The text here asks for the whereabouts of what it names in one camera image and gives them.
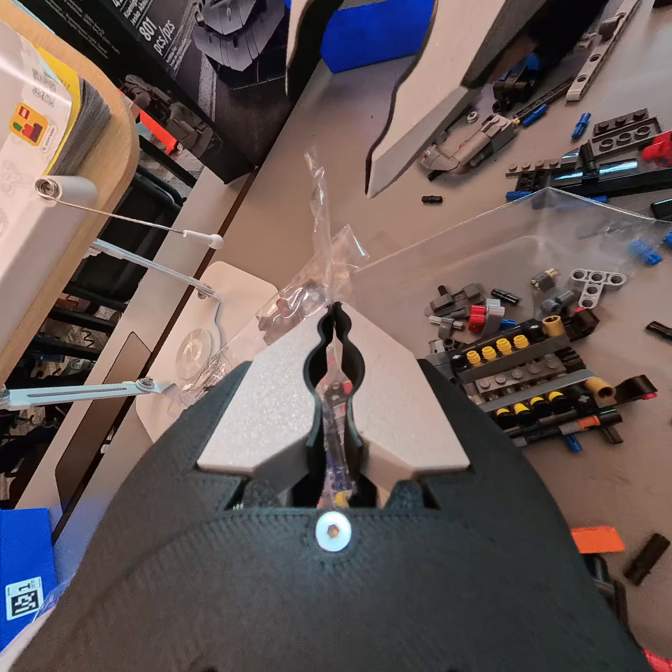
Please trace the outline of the red and grey lego piece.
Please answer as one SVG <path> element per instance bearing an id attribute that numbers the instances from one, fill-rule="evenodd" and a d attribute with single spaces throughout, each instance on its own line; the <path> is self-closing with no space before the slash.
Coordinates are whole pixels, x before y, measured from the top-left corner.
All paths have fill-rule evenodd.
<path id="1" fill-rule="evenodd" d="M 505 316 L 505 307 L 500 299 L 487 298 L 483 304 L 470 307 L 468 331 L 483 336 L 494 335 L 500 330 Z"/>

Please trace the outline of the wooden and white book stand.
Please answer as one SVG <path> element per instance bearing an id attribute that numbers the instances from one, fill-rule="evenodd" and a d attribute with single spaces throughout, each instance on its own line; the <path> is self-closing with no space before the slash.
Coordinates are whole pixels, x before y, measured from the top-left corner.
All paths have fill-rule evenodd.
<path id="1" fill-rule="evenodd" d="M 76 206 L 63 199 L 58 204 L 69 206 L 70 209 L 82 214 L 109 216 L 109 213 L 97 210 L 93 208 L 93 205 Z M 38 308 L 39 301 L 46 297 L 47 291 L 55 293 L 55 287 L 49 286 L 50 278 L 58 271 L 60 264 L 64 263 L 67 250 L 70 247 L 81 246 L 78 239 L 80 231 L 83 230 L 83 221 L 84 218 L 71 244 L 64 251 L 23 319 L 28 317 L 30 310 Z M 231 337 L 235 337 L 246 326 L 256 311 L 262 307 L 264 301 L 270 299 L 275 293 L 275 287 L 223 262 L 214 264 L 213 271 L 206 271 L 205 279 L 214 281 L 214 285 L 210 285 L 155 261 L 147 260 L 112 243 L 94 239 L 92 233 L 88 233 L 83 241 L 88 242 L 87 253 L 106 254 L 116 259 L 131 261 L 149 269 L 162 280 L 179 281 L 184 286 L 192 287 L 200 296 L 200 305 L 197 307 L 195 299 L 189 299 L 186 314 L 178 318 L 177 334 L 168 337 L 167 353 L 160 354 L 154 370 L 150 370 L 150 373 L 158 374 L 157 378 L 145 376 L 137 380 L 108 384 L 11 388 L 1 392 L 1 407 L 8 411 L 20 411 L 32 406 L 121 399 L 132 396 L 150 397 L 150 401 L 139 402 L 139 417 L 147 433 L 156 440 L 177 421 L 178 413 L 184 412 L 187 408 L 180 399 L 181 386 L 189 380 L 197 379 L 198 375 L 206 369 L 205 361 L 198 371 L 185 376 L 187 371 L 186 348 L 190 342 L 189 337 L 208 334 L 209 338 L 205 339 L 203 344 L 209 345 L 209 348 L 204 348 L 204 353 L 209 356 L 214 355 L 215 351 L 224 347 Z"/>

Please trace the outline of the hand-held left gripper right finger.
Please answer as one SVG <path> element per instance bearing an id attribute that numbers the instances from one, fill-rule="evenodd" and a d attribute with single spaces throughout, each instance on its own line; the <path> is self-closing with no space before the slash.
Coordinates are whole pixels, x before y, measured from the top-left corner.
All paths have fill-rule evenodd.
<path id="1" fill-rule="evenodd" d="M 351 507 L 383 507 L 402 482 L 470 468 L 416 357 L 346 302 L 336 304 L 341 369 L 351 382 L 345 457 L 356 484 Z"/>

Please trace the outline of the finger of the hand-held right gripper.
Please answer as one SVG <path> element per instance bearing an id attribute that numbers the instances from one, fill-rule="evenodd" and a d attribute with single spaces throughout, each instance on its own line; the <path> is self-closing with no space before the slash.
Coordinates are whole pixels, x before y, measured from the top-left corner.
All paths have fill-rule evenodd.
<path id="1" fill-rule="evenodd" d="M 291 1 L 286 55 L 286 94 L 299 97 L 321 60 L 325 30 L 343 1 Z"/>
<path id="2" fill-rule="evenodd" d="M 545 1 L 435 1 L 413 63 L 395 84 L 389 115 L 365 162 L 376 197 L 414 163 L 493 72 Z"/>

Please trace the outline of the black lego assembly yellow studs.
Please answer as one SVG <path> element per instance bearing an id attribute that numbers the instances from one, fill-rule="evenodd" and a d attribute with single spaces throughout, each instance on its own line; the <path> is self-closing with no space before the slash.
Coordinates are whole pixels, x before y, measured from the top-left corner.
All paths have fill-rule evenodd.
<path id="1" fill-rule="evenodd" d="M 618 445 L 620 407 L 655 399 L 658 390 L 644 374 L 612 384 L 587 367 L 573 343 L 599 323 L 591 308 L 507 321 L 504 331 L 472 343 L 434 338 L 427 360 L 520 448 L 562 438 L 579 453 L 580 434 L 592 432 Z"/>

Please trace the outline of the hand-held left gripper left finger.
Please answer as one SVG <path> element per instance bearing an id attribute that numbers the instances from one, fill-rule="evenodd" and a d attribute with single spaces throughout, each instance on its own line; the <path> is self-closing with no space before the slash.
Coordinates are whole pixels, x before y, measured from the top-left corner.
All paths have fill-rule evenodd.
<path id="1" fill-rule="evenodd" d="M 317 387 L 328 373 L 332 310 L 319 308 L 249 363 L 199 469 L 268 483 L 293 506 L 318 506 L 326 454 Z"/>

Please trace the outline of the orange lego piece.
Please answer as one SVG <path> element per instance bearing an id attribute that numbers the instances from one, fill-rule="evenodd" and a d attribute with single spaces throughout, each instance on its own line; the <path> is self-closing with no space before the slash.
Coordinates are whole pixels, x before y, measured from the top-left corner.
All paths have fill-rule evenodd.
<path id="1" fill-rule="evenodd" d="M 617 529 L 609 525 L 576 527 L 570 530 L 570 534 L 582 555 L 620 553 L 626 550 Z"/>

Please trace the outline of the large clear plastic bag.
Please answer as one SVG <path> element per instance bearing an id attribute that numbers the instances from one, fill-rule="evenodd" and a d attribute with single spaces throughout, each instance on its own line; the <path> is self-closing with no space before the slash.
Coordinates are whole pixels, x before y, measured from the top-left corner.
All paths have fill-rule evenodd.
<path id="1" fill-rule="evenodd" d="M 623 273 L 621 289 L 605 290 L 598 307 L 608 324 L 627 317 L 671 317 L 671 223 L 590 199 L 544 189 L 457 224 L 376 260 L 353 279 L 355 307 L 417 356 L 427 352 L 425 312 L 439 297 L 480 284 L 520 298 L 508 312 L 522 321 L 544 300 L 532 286 L 538 273 L 554 269 L 560 290 L 576 288 L 577 268 Z"/>

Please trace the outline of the blue plastic bin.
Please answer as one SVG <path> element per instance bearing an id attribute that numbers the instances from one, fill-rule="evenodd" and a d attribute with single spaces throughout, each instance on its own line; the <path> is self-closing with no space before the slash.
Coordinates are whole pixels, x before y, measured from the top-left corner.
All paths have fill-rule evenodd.
<path id="1" fill-rule="evenodd" d="M 433 14 L 434 1 L 344 3 L 327 24 L 321 57 L 332 73 L 415 55 Z"/>

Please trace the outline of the pile of loose lego pieces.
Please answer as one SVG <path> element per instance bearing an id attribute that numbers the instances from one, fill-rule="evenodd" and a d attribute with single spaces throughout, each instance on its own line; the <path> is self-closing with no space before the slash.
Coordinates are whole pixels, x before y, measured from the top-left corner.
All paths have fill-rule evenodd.
<path id="1" fill-rule="evenodd" d="M 606 66 L 578 104 L 550 112 L 522 130 L 501 152 L 463 175 L 421 182 L 420 194 L 440 195 L 423 205 L 420 223 L 443 231 L 544 189 L 642 213 L 651 201 L 671 198 L 671 160 L 664 167 L 642 158 L 646 146 L 671 130 L 671 74 L 665 57 L 618 57 Z M 588 368 L 613 384 L 639 374 L 658 388 L 655 399 L 621 407 L 624 443 L 587 433 L 585 451 L 569 456 L 556 440 L 529 450 L 571 527 L 615 527 L 626 550 L 613 564 L 623 571 L 653 533 L 671 538 L 671 342 L 648 329 L 671 317 L 627 317 L 600 323 L 573 347 Z"/>

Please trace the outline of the black lego set box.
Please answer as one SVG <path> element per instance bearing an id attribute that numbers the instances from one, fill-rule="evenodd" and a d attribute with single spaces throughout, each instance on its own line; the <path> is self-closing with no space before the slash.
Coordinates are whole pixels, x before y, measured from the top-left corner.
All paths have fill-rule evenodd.
<path id="1" fill-rule="evenodd" d="M 286 94 L 291 1 L 22 1 L 230 183 L 264 162 Z"/>

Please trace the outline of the lego instruction booklet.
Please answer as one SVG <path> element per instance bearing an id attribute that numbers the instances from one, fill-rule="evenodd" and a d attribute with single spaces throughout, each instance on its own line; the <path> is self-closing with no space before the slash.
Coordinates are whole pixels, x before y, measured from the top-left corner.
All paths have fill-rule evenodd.
<path id="1" fill-rule="evenodd" d="M 71 244 L 97 188 L 76 172 L 111 113 L 78 72 L 1 22 L 1 347 Z"/>

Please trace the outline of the grey lego connector assembly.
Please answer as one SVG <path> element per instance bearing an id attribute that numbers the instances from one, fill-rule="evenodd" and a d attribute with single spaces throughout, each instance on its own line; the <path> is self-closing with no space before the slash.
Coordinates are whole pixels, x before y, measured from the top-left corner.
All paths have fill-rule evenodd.
<path id="1" fill-rule="evenodd" d="M 419 163 L 432 173 L 462 174 L 508 145 L 518 130 L 519 122 L 516 120 L 492 114 L 452 155 L 446 155 L 437 145 L 431 145 L 422 154 Z"/>

